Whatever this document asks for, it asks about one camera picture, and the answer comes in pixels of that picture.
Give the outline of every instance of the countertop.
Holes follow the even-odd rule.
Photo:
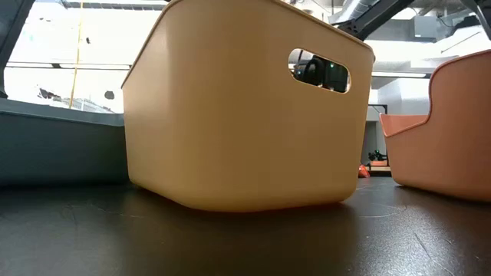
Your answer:
[[[346,202],[201,212],[132,185],[0,189],[0,275],[490,275],[491,205],[360,179]]]

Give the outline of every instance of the tan plastic bin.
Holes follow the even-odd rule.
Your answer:
[[[302,48],[343,64],[345,94],[288,70]],[[249,212],[355,190],[372,50],[273,0],[175,0],[123,85],[131,180],[183,205]]]

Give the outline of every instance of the dark table surface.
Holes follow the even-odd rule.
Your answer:
[[[491,205],[361,179],[342,204],[201,212],[131,185],[0,189],[0,275],[491,275]]]

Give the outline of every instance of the yellow cable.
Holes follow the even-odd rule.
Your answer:
[[[74,83],[71,87],[70,104],[68,105],[69,109],[71,109],[71,106],[74,103],[75,83],[77,82],[77,69],[78,69],[78,62],[80,61],[80,41],[82,35],[82,11],[83,10],[84,10],[84,0],[82,0],[80,3],[80,21],[78,22],[77,62],[75,63]]]

